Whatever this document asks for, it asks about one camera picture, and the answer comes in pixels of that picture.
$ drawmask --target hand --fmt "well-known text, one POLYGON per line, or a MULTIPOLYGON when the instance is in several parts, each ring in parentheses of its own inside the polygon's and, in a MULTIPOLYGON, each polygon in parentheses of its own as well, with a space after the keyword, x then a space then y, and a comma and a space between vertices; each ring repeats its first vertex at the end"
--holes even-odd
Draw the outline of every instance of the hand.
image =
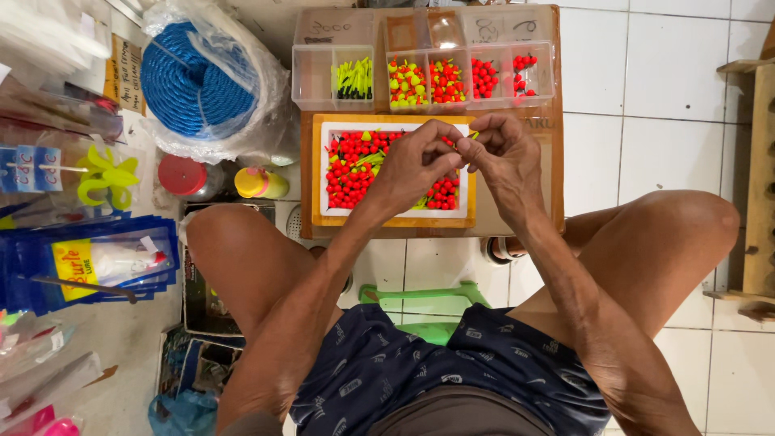
POLYGON ((489 113, 469 127, 478 140, 456 141, 457 150, 470 162, 469 172, 479 169, 492 192, 498 212, 506 223, 523 222, 528 212, 546 209, 541 193, 541 146, 516 118, 489 113))
POLYGON ((384 211, 387 221, 411 209, 444 175, 457 177, 454 170, 463 167, 463 159, 441 137, 457 141, 463 134, 454 126, 431 119, 394 141, 362 203, 379 202, 377 209, 384 211))

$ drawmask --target navy shorts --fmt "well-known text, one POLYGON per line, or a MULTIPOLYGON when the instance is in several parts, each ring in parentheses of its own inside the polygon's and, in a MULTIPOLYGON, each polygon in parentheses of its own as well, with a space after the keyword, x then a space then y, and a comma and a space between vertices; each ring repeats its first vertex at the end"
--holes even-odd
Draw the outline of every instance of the navy shorts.
POLYGON ((519 403, 559 436, 602 434, 611 414, 576 353, 507 317, 468 308, 447 346, 395 327, 379 304, 346 310, 323 339, 291 417, 301 434, 366 434, 437 386, 460 384, 519 403))

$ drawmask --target red lid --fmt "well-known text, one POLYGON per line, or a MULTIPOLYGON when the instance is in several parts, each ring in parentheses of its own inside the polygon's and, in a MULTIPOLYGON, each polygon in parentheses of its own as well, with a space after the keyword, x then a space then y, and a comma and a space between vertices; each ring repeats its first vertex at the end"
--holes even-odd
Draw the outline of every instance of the red lid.
POLYGON ((206 180, 205 164, 194 162, 189 157, 168 154, 159 163, 159 182, 176 196, 189 196, 196 193, 202 189, 206 180))

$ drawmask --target blue rope coil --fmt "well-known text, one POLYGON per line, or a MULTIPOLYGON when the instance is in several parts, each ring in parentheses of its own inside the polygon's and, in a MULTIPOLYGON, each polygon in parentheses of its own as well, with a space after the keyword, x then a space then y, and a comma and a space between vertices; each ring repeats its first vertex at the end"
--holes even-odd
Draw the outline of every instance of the blue rope coil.
MULTIPOLYGON (((250 110, 255 97, 195 50, 187 32, 196 32, 191 22, 173 23, 153 38, 143 54, 140 83, 148 107, 166 128, 200 137, 203 126, 217 126, 250 110)), ((236 56, 242 60, 240 53, 236 56)), ((250 116, 244 118, 219 136, 236 133, 250 116)))

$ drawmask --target blue plastic bag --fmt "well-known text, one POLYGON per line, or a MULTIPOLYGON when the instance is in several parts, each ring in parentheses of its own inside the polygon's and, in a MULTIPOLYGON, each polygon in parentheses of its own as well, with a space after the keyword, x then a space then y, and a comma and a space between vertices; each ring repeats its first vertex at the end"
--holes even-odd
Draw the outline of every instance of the blue plastic bag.
POLYGON ((215 394, 181 392, 177 399, 157 395, 148 406, 148 421, 156 436, 214 436, 218 402, 215 394), (170 413, 166 417, 157 412, 157 403, 170 413))

